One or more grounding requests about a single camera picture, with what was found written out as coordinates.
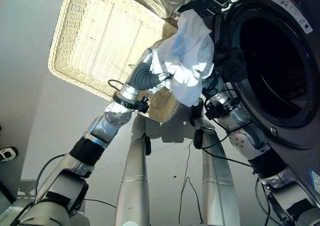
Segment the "wicker basket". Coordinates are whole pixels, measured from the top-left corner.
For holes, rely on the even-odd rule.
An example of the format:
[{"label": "wicker basket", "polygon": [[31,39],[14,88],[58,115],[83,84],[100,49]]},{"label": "wicker basket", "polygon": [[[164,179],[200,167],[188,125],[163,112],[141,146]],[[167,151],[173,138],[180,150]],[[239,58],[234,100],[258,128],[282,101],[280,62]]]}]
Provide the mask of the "wicker basket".
[{"label": "wicker basket", "polygon": [[[55,76],[107,100],[125,82],[145,49],[177,29],[134,0],[63,0],[48,68]],[[168,89],[147,96],[145,116],[168,121],[178,102]]]}]

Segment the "shoe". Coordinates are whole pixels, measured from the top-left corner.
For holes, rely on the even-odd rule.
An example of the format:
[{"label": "shoe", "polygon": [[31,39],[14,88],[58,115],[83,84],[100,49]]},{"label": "shoe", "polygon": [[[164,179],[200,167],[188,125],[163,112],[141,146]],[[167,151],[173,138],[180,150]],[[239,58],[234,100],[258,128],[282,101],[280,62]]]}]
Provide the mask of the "shoe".
[{"label": "shoe", "polygon": [[0,162],[10,161],[18,156],[18,150],[15,147],[6,147],[0,150]]}]

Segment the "white floor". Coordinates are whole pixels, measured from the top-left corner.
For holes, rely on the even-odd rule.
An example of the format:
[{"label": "white floor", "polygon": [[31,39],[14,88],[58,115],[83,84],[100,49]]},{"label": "white floor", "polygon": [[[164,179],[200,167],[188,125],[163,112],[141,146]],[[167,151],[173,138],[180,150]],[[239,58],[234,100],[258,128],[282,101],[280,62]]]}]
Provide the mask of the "white floor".
[{"label": "white floor", "polygon": [[[50,44],[62,0],[0,0],[0,147],[15,146],[17,159],[0,167],[2,181],[13,195],[32,198],[40,168],[51,157],[69,151],[84,129],[101,114],[107,101],[52,76],[47,69]],[[87,198],[116,204],[118,186],[130,141],[131,123],[124,126],[87,180]],[[152,225],[177,225],[192,128],[168,126],[172,137],[154,132],[152,154],[147,157]],[[226,141],[227,156],[242,157]],[[44,172],[56,165],[53,162]],[[265,216],[254,195],[256,177],[248,168],[230,163],[242,225],[263,225]],[[202,154],[191,147],[188,175],[201,195]],[[183,225],[199,224],[195,196],[183,195]],[[91,225],[112,225],[115,210],[98,202],[85,203]]]}]

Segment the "white garment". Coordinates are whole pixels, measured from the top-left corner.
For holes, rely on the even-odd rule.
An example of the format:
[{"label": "white garment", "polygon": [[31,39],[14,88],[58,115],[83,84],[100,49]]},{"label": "white garment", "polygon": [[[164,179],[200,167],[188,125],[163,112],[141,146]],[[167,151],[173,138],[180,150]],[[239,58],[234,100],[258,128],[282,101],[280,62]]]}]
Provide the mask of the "white garment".
[{"label": "white garment", "polygon": [[154,74],[169,72],[173,78],[151,91],[166,86],[179,102],[190,107],[198,104],[201,79],[214,68],[214,43],[209,36],[211,30],[194,10],[183,12],[177,24],[178,32],[154,50],[150,68]]}]

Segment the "white sticker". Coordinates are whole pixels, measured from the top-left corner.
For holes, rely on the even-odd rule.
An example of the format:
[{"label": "white sticker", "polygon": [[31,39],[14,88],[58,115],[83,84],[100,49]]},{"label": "white sticker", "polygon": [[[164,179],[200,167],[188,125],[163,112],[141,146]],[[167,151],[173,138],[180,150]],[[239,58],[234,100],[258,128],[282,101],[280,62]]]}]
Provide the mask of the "white sticker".
[{"label": "white sticker", "polygon": [[304,33],[309,34],[313,31],[312,27],[303,16],[303,14],[299,11],[297,7],[290,1],[290,0],[270,0],[274,3],[277,3],[283,9],[285,9],[292,17],[299,23],[301,28],[303,29]]}]

